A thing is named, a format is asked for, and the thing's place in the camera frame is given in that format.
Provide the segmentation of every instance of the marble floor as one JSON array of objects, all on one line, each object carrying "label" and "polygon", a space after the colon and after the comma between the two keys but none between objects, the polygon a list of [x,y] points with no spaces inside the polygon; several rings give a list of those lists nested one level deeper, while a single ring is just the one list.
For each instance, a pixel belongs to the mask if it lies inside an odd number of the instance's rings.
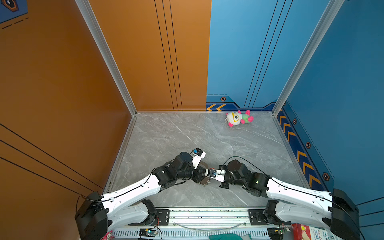
[{"label": "marble floor", "polygon": [[[227,158],[241,156],[271,176],[303,186],[272,114],[251,112],[251,116],[252,123],[229,127],[225,113],[139,113],[112,189],[132,184],[196,147],[206,152],[203,161],[209,167],[218,168]],[[206,187],[188,180],[147,199],[156,207],[265,206],[268,200],[240,186],[219,188],[214,180]]]}]

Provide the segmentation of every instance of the green cloth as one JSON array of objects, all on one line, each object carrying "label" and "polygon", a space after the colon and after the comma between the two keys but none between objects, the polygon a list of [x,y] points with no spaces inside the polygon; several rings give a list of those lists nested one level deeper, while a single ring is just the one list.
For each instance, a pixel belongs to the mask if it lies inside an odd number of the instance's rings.
[{"label": "green cloth", "polygon": [[243,240],[240,236],[233,233],[210,235],[209,239],[210,240]]}]

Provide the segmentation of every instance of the hexagonal bolt decal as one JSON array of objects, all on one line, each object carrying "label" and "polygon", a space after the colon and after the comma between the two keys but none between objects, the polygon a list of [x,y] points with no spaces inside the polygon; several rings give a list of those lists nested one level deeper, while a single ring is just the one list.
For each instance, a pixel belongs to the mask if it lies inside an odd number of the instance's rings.
[{"label": "hexagonal bolt decal", "polygon": [[330,177],[329,177],[329,174],[328,173],[323,173],[323,179],[325,180],[325,181],[329,181],[329,179],[330,179]]},{"label": "hexagonal bolt decal", "polygon": [[6,8],[11,10],[12,12],[16,12],[19,10],[16,0],[2,0],[2,3]]}]

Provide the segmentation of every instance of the wire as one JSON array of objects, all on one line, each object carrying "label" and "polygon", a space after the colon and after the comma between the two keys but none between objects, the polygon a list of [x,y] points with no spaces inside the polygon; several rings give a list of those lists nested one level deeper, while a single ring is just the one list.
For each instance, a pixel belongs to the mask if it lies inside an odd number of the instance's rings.
[{"label": "wire", "polygon": [[[250,161],[248,161],[248,160],[246,160],[246,159],[244,159],[244,158],[242,158],[242,157],[239,157],[239,158],[241,158],[241,159],[247,161],[249,164],[251,164],[252,166],[254,166],[255,168],[257,168],[259,171],[261,171],[262,173],[264,173],[265,175],[267,175],[267,174],[266,174],[265,172],[263,172],[260,168],[258,168],[258,167],[256,167],[255,165],[253,165]],[[285,188],[288,188],[288,189],[291,189],[291,190],[294,190],[294,191],[297,191],[297,192],[305,193],[305,194],[308,194],[308,195],[311,195],[311,196],[314,196],[314,197],[319,197],[319,196],[316,196],[316,195],[314,195],[314,194],[310,194],[310,193],[308,193],[308,192],[303,192],[303,191],[300,191],[300,190],[297,190],[297,189],[293,189],[293,188],[290,188],[290,187],[285,187]],[[323,199],[325,199],[325,200],[327,200],[327,201],[329,201],[329,202],[335,204],[335,205],[338,206],[341,210],[343,210],[343,211],[349,216],[349,218],[352,220],[353,224],[358,228],[358,230],[359,230],[359,232],[360,232],[362,238],[365,240],[365,237],[364,237],[363,233],[361,232],[360,227],[355,223],[355,221],[353,220],[353,218],[349,215],[349,213],[348,213],[344,208],[342,208],[340,205],[338,205],[337,203],[335,203],[335,202],[333,202],[333,201],[331,201],[331,200],[328,200],[328,199],[326,199],[326,198],[324,198],[324,197],[323,197]]]},{"label": "wire", "polygon": [[[131,189],[131,190],[125,192],[125,193],[122,193],[122,194],[118,195],[117,197],[113,197],[113,199],[116,199],[116,198],[118,198],[118,197],[120,197],[120,196],[123,196],[124,194],[127,194],[127,193],[130,192],[130,191],[133,191],[133,190],[135,190],[135,189],[138,189],[139,187],[142,187],[142,186],[149,180],[149,178],[151,177],[153,171],[154,171],[156,168],[157,168],[157,167],[155,167],[154,169],[152,169],[152,171],[151,171],[151,173],[149,174],[147,180],[146,180],[143,184],[141,184],[141,185],[139,185],[139,186],[137,186],[137,187],[135,187],[135,188],[133,188],[133,189]],[[82,194],[81,194],[81,197],[84,198],[85,200],[88,200],[88,201],[91,201],[91,202],[108,202],[108,201],[111,200],[111,199],[107,199],[107,200],[93,200],[93,199],[89,199],[89,198],[85,197],[85,196],[82,195]]]},{"label": "wire", "polygon": [[9,147],[11,147],[11,148],[15,149],[16,151],[19,151],[19,152],[21,152],[22,154],[24,154],[24,155],[26,155],[27,157],[29,157],[29,158],[31,158],[31,159],[33,159],[33,160],[37,161],[37,162],[38,162],[38,163],[40,163],[40,164],[42,164],[42,165],[46,166],[47,168],[54,170],[55,172],[57,172],[58,174],[61,174],[61,175],[63,175],[64,177],[68,178],[69,180],[72,180],[72,181],[74,181],[75,183],[78,183],[78,184],[80,184],[81,186],[85,187],[86,189],[88,189],[88,190],[91,190],[92,192],[94,192],[94,190],[92,190],[92,189],[90,189],[90,188],[88,188],[88,187],[86,187],[86,186],[82,185],[81,183],[79,183],[79,182],[77,182],[77,181],[73,180],[73,179],[72,179],[72,178],[70,178],[70,177],[67,177],[66,175],[62,174],[61,172],[59,172],[59,171],[57,171],[57,170],[53,169],[52,167],[50,167],[50,166],[48,166],[48,165],[46,165],[46,164],[44,164],[44,163],[40,162],[40,161],[39,161],[39,160],[37,160],[36,158],[34,158],[34,157],[32,157],[32,156],[30,156],[30,155],[26,154],[25,152],[23,152],[23,151],[21,151],[21,150],[19,150],[19,149],[15,148],[15,147],[13,147],[11,144],[8,144],[8,143],[4,142],[4,141],[3,141],[3,140],[1,140],[1,139],[0,139],[0,142],[2,142],[2,143],[4,143],[4,144],[8,145]]},{"label": "wire", "polygon": [[18,136],[19,138],[23,139],[24,141],[26,141],[27,143],[31,144],[32,146],[34,146],[35,148],[39,149],[40,151],[42,151],[43,153],[45,153],[46,155],[50,156],[51,158],[55,159],[56,161],[58,161],[59,163],[61,163],[62,165],[66,166],[67,168],[71,169],[72,171],[74,171],[75,173],[79,174],[80,176],[82,176],[83,178],[87,179],[88,181],[90,181],[91,183],[93,183],[94,185],[98,186],[99,188],[102,189],[102,187],[100,187],[99,185],[97,185],[96,183],[92,182],[91,180],[89,180],[88,178],[84,177],[83,175],[81,175],[80,173],[78,173],[77,171],[73,170],[72,168],[68,167],[67,165],[65,165],[64,163],[60,162],[57,158],[53,157],[52,155],[48,154],[47,152],[45,152],[44,150],[42,150],[41,148],[39,148],[38,146],[36,146],[35,144],[31,143],[30,141],[26,140],[25,138],[23,138],[22,136],[20,136],[19,134],[15,133],[14,131],[10,130],[9,128],[7,128],[6,126],[4,126],[3,124],[0,123],[0,126],[2,126],[3,128],[7,129],[8,131],[12,132],[13,134],[15,134],[16,136]]},{"label": "wire", "polygon": [[180,184],[183,184],[185,183],[187,180],[184,180],[183,182],[178,182],[178,183],[175,183],[175,185],[180,185]]},{"label": "wire", "polygon": [[[24,170],[27,170],[28,172],[33,173],[34,175],[37,175],[37,176],[39,176],[39,177],[42,177],[42,178],[44,178],[45,180],[48,180],[48,181],[50,181],[50,182],[53,182],[54,184],[57,184],[57,185],[59,185],[59,186],[61,186],[61,187],[64,187],[63,185],[58,184],[57,182],[54,182],[54,181],[52,181],[52,180],[50,180],[50,179],[48,179],[48,178],[46,178],[46,177],[43,177],[43,176],[41,176],[41,175],[39,175],[39,174],[37,174],[37,173],[35,173],[35,172],[32,172],[31,170],[28,170],[28,169],[26,169],[26,168],[24,168],[24,167],[22,167],[22,166],[20,166],[20,165],[17,165],[16,163],[13,163],[13,162],[11,162],[11,161],[9,161],[9,160],[3,158],[3,157],[0,157],[0,159],[3,159],[4,161],[9,162],[9,163],[11,163],[11,164],[13,164],[13,165],[15,165],[15,166],[18,166],[19,168],[22,168],[22,169],[24,169]],[[64,188],[65,188],[65,189],[68,189],[68,190],[71,191],[71,192],[74,192],[74,193],[80,195],[80,193],[75,192],[75,191],[72,190],[72,189],[69,189],[69,188],[67,188],[67,187],[64,187]]]},{"label": "wire", "polygon": [[79,195],[79,197],[77,198],[77,201],[76,201],[76,208],[74,209],[74,213],[75,214],[77,213],[77,204],[79,203],[80,196],[81,195]]},{"label": "wire", "polygon": [[281,232],[281,229],[280,229],[280,223],[279,223],[279,234],[280,234],[280,240],[281,240],[283,233]]},{"label": "wire", "polygon": [[384,197],[379,197],[379,198],[376,198],[376,199],[373,199],[373,200],[370,200],[370,201],[362,202],[360,204],[356,204],[356,206],[361,205],[361,204],[366,204],[366,203],[369,203],[369,202],[373,202],[373,201],[376,201],[376,200],[380,200],[380,199],[383,199],[383,198]]},{"label": "wire", "polygon": [[371,224],[371,225],[365,225],[365,226],[361,226],[361,227],[371,227],[371,226],[377,226],[377,225],[383,225],[384,222],[382,223],[376,223],[376,224]]},{"label": "wire", "polygon": [[366,215],[371,215],[371,214],[377,214],[377,213],[380,213],[380,212],[384,212],[384,210],[377,211],[377,212],[371,212],[370,214],[359,215],[359,217],[366,216]]},{"label": "wire", "polygon": [[160,233],[161,233],[161,238],[160,238],[160,240],[162,240],[162,239],[163,239],[163,232],[161,232],[160,228],[158,228],[157,226],[155,226],[155,228],[157,228],[157,229],[160,231]]}]

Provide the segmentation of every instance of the black line stripe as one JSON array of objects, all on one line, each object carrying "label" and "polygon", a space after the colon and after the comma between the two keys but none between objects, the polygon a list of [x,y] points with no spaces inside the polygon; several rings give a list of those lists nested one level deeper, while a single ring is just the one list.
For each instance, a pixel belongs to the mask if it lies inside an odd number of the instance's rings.
[{"label": "black line stripe", "polygon": [[11,148],[15,149],[16,151],[19,151],[19,152],[21,152],[22,154],[26,155],[27,157],[29,157],[29,158],[32,158],[33,160],[37,161],[38,163],[41,163],[41,164],[43,164],[44,166],[46,166],[46,167],[48,167],[49,169],[52,169],[52,170],[54,170],[55,172],[57,172],[57,173],[59,173],[59,174],[63,175],[64,177],[68,178],[69,180],[72,180],[72,181],[74,181],[75,183],[78,183],[78,184],[80,184],[81,186],[85,187],[86,189],[88,189],[88,190],[91,190],[92,192],[94,192],[94,190],[92,190],[92,189],[90,189],[90,188],[88,188],[88,187],[86,187],[86,186],[82,185],[81,183],[79,183],[79,182],[77,182],[77,181],[73,180],[73,179],[72,179],[72,178],[70,178],[70,177],[67,177],[66,175],[62,174],[61,172],[59,172],[59,171],[57,171],[57,170],[53,169],[52,167],[50,167],[50,166],[48,166],[48,165],[46,165],[46,164],[44,164],[44,163],[40,162],[40,161],[39,161],[39,160],[37,160],[36,158],[33,158],[33,157],[31,157],[30,155],[26,154],[25,152],[23,152],[23,151],[21,151],[21,150],[19,150],[19,149],[15,148],[15,147],[13,147],[11,144],[8,144],[8,143],[4,142],[4,141],[3,141],[3,140],[1,140],[1,139],[0,139],[0,142],[2,142],[2,143],[4,143],[4,144],[6,144],[6,145],[8,145],[8,146],[10,146]]},{"label": "black line stripe", "polygon": [[256,81],[256,84],[255,84],[255,88],[253,89],[252,96],[251,96],[251,99],[249,100],[248,107],[251,105],[251,101],[252,101],[252,98],[253,98],[253,94],[255,93],[255,89],[256,89],[256,87],[257,87],[257,83],[259,82],[259,78],[260,78],[261,72],[262,72],[262,70],[263,70],[264,63],[265,63],[266,57],[267,57],[268,52],[269,52],[269,48],[271,47],[272,40],[273,40],[273,36],[275,35],[277,25],[279,25],[279,21],[280,21],[281,13],[283,12],[283,9],[284,9],[284,6],[285,6],[285,2],[286,2],[286,0],[284,0],[284,4],[283,4],[283,7],[281,8],[279,18],[277,19],[277,23],[276,23],[276,26],[275,26],[275,30],[273,31],[271,41],[269,42],[268,50],[266,51],[265,58],[264,58],[264,61],[263,61],[263,65],[262,65],[262,67],[260,68],[259,76],[257,77],[257,81]]},{"label": "black line stripe", "polygon": [[[35,173],[35,172],[32,172],[31,170],[28,170],[28,169],[26,169],[26,168],[24,168],[24,167],[22,167],[22,166],[20,166],[20,165],[17,165],[16,163],[13,163],[13,162],[11,162],[11,161],[9,161],[9,160],[3,158],[3,157],[0,157],[0,159],[3,159],[4,161],[9,162],[9,163],[11,163],[11,164],[13,164],[13,165],[15,165],[15,166],[18,166],[19,168],[22,168],[22,169],[24,169],[24,170],[27,170],[28,172],[33,173],[34,175],[37,175],[37,176],[39,176],[39,177],[42,177],[42,178],[44,178],[45,180],[48,180],[48,181],[50,181],[50,182],[53,182],[54,184],[57,184],[57,185],[59,185],[59,186],[61,186],[61,187],[64,187],[63,185],[58,184],[57,182],[54,182],[54,181],[52,181],[52,180],[49,180],[48,178],[43,177],[43,176],[41,176],[41,175],[39,175],[39,174],[37,174],[37,173]],[[67,188],[67,187],[64,187],[64,188],[65,188],[65,189],[68,189],[68,190],[71,191],[71,192],[74,192],[74,193],[80,195],[80,193],[75,192],[75,191],[72,190],[72,189],[69,189],[69,188]]]},{"label": "black line stripe", "polygon": [[7,19],[7,20],[5,20],[5,21],[2,21],[1,23],[5,23],[5,22],[7,22],[7,21],[9,21],[9,20],[12,20],[12,19],[15,19],[15,18],[21,17],[21,16],[23,16],[23,15],[25,15],[25,14],[27,14],[27,12],[26,12],[26,13],[24,13],[24,14],[21,14],[21,15],[19,15],[19,16],[16,16],[16,17],[14,17],[14,18],[10,18],[10,19]]},{"label": "black line stripe", "polygon": [[365,226],[361,226],[360,228],[362,228],[362,227],[377,226],[377,225],[382,225],[382,224],[384,224],[384,222],[382,222],[382,223],[376,223],[376,224],[371,224],[371,225],[365,225]]},{"label": "black line stripe", "polygon": [[369,203],[369,202],[373,202],[373,201],[376,201],[376,200],[380,200],[380,199],[383,199],[383,198],[384,197],[379,197],[379,198],[376,198],[376,199],[373,199],[373,200],[370,200],[370,201],[362,202],[360,204],[356,204],[356,206],[361,205],[361,204],[366,204],[366,203]]},{"label": "black line stripe", "polygon": [[3,124],[0,123],[0,126],[2,126],[3,128],[7,129],[8,131],[12,132],[13,134],[15,134],[16,136],[18,136],[19,138],[23,139],[24,141],[26,141],[27,143],[31,144],[32,146],[34,146],[35,148],[39,149],[40,151],[42,151],[43,153],[45,153],[46,155],[50,156],[51,158],[55,159],[56,161],[58,161],[59,163],[61,163],[62,165],[66,166],[67,168],[71,169],[72,171],[74,171],[75,173],[79,174],[80,176],[82,176],[83,178],[87,179],[88,181],[90,181],[91,183],[93,183],[94,185],[98,186],[99,188],[102,189],[102,187],[100,187],[99,185],[97,185],[96,183],[92,182],[91,180],[89,180],[88,178],[84,177],[83,175],[81,175],[80,173],[78,173],[77,171],[73,170],[72,168],[68,167],[65,163],[59,161],[57,158],[53,157],[51,154],[45,152],[44,150],[42,150],[41,148],[39,148],[38,146],[36,146],[35,144],[31,143],[30,141],[26,140],[25,138],[23,138],[22,136],[20,136],[19,134],[15,133],[14,131],[10,130],[9,128],[7,128],[6,126],[4,126]]},{"label": "black line stripe", "polygon": [[3,27],[2,29],[5,29],[5,28],[7,28],[7,27],[9,27],[9,26],[12,26],[12,24],[11,24],[11,25],[8,25],[8,26],[5,26],[5,27]]},{"label": "black line stripe", "polygon": [[377,214],[377,213],[380,213],[380,212],[384,212],[384,210],[377,211],[377,212],[371,212],[370,214],[359,215],[359,217],[366,216],[366,215],[371,215],[371,214]]},{"label": "black line stripe", "polygon": [[176,96],[177,110],[179,110],[179,102],[177,101],[177,94],[176,94],[175,75],[173,74],[172,55],[170,54],[169,37],[168,37],[168,27],[167,27],[167,20],[166,20],[166,11],[164,10],[164,0],[161,0],[161,2],[163,3],[164,21],[166,22],[166,31],[167,31],[167,40],[168,40],[168,50],[169,50],[170,67],[171,67],[171,70],[172,70],[172,76],[173,76],[173,87],[175,88],[175,96]]},{"label": "black line stripe", "polygon": [[269,63],[271,62],[271,59],[272,59],[272,56],[273,56],[273,53],[275,52],[275,48],[276,48],[276,45],[277,45],[277,42],[279,41],[279,38],[280,38],[280,34],[283,30],[283,27],[284,27],[284,24],[285,24],[285,20],[287,19],[288,17],[288,13],[289,13],[289,10],[291,10],[291,6],[292,6],[292,3],[293,3],[293,0],[291,1],[291,5],[289,6],[289,9],[288,9],[288,12],[287,12],[287,15],[285,16],[285,19],[284,19],[284,22],[283,22],[283,26],[281,27],[280,29],[280,33],[279,33],[279,36],[277,37],[277,40],[276,40],[276,44],[275,44],[275,47],[273,48],[273,51],[272,51],[272,54],[271,54],[271,58],[269,59],[269,62],[268,62],[268,65],[265,69],[265,72],[264,72],[264,75],[263,75],[263,78],[262,78],[262,82],[260,83],[260,86],[259,86],[259,90],[257,91],[257,94],[256,94],[256,97],[255,97],[255,100],[253,101],[253,104],[252,104],[252,107],[255,105],[255,102],[256,102],[256,98],[257,98],[257,95],[259,95],[259,91],[260,91],[260,88],[262,87],[262,84],[263,84],[263,80],[264,80],[264,77],[265,77],[265,74],[268,70],[268,67],[269,67]]},{"label": "black line stripe", "polygon": [[169,75],[168,75],[168,68],[167,68],[167,61],[166,61],[166,54],[165,54],[165,52],[164,52],[164,45],[163,45],[163,38],[161,37],[160,22],[159,22],[159,15],[158,15],[158,13],[157,13],[156,0],[153,0],[153,2],[155,3],[156,16],[157,16],[157,23],[159,24],[159,32],[160,32],[161,46],[163,47],[164,62],[166,63],[166,71],[167,71],[167,77],[168,77],[170,99],[171,99],[171,101],[172,101],[172,108],[173,108],[173,111],[175,111],[175,107],[173,106],[172,91],[171,91],[171,89],[170,89],[170,82],[169,82]]},{"label": "black line stripe", "polygon": [[170,9],[170,19],[171,19],[171,21],[172,21],[173,43],[175,44],[176,69],[177,69],[177,79],[179,80],[180,103],[181,103],[181,110],[183,110],[183,101],[182,101],[182,98],[181,98],[181,87],[180,87],[180,76],[179,76],[179,65],[177,64],[175,30],[173,29],[172,7],[171,7],[171,5],[170,5],[170,0],[169,0],[169,9]]},{"label": "black line stripe", "polygon": [[252,77],[251,84],[249,85],[248,94],[247,94],[247,97],[245,98],[245,102],[244,102],[244,107],[245,107],[245,104],[247,103],[247,99],[248,99],[249,92],[251,91],[251,87],[252,87],[253,79],[255,78],[255,74],[256,74],[257,66],[259,65],[259,61],[260,61],[260,57],[261,57],[262,52],[263,52],[263,48],[264,48],[264,44],[265,44],[265,40],[266,40],[266,37],[268,36],[269,28],[271,27],[272,19],[273,19],[273,16],[275,15],[275,11],[276,11],[276,7],[277,7],[277,3],[278,3],[278,2],[279,2],[279,0],[276,1],[275,9],[273,10],[273,14],[272,14],[272,17],[271,17],[271,21],[269,22],[268,30],[267,30],[267,32],[266,32],[266,34],[265,34],[265,38],[264,38],[264,42],[263,42],[263,46],[262,46],[262,50],[260,51],[259,59],[257,60],[257,64],[256,64],[256,68],[255,68],[255,72],[253,73],[253,77]]}]

